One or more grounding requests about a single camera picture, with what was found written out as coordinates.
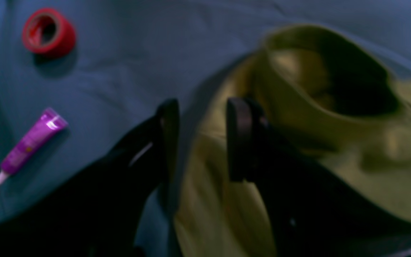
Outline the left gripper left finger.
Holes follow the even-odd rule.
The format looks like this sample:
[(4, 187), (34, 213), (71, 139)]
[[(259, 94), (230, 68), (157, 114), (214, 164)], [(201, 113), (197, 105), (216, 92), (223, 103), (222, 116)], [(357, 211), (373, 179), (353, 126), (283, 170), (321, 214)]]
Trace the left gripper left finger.
[(0, 257), (140, 257), (143, 207), (176, 169), (176, 99), (30, 209), (0, 223)]

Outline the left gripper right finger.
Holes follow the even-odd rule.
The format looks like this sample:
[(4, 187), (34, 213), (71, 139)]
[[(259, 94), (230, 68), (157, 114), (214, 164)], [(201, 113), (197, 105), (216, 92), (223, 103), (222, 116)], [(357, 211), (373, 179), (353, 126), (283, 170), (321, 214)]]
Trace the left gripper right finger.
[(257, 187), (277, 256), (411, 257), (411, 224), (300, 153), (256, 102), (228, 98), (226, 131), (229, 178)]

